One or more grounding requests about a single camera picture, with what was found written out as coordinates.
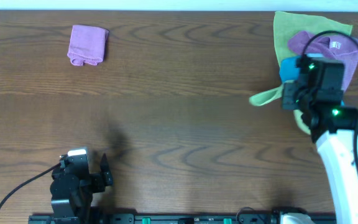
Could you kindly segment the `light green cloth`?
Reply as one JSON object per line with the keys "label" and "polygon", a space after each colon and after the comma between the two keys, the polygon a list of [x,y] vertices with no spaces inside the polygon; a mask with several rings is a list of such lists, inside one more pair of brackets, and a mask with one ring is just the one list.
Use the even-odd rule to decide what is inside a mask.
{"label": "light green cloth", "polygon": [[[294,82],[294,80],[287,80],[284,83],[282,83],[279,87],[253,95],[249,98],[249,103],[252,106],[263,106],[269,104],[272,101],[281,98],[284,89],[284,84],[291,83],[291,82]],[[303,113],[300,110],[294,110],[293,115],[298,128],[301,131],[303,131],[305,134],[310,135],[311,131],[309,127],[307,127],[307,125],[301,119]]]}

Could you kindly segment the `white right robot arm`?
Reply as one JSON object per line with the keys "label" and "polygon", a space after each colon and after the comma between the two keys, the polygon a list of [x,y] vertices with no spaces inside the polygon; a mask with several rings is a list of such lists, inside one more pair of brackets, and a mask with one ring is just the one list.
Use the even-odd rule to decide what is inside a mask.
{"label": "white right robot arm", "polygon": [[358,223],[358,109],[342,100],[344,64],[301,56],[295,67],[282,107],[302,113],[328,176],[337,223]]}

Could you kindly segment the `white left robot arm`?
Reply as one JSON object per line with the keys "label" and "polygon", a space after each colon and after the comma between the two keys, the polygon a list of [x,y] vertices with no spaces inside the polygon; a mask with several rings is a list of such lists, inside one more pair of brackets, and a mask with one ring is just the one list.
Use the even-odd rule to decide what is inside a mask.
{"label": "white left robot arm", "polygon": [[65,156],[52,172],[52,220],[55,223],[106,223],[102,211],[92,207],[93,195],[113,184],[106,155],[100,161],[100,171],[89,172],[86,154]]}

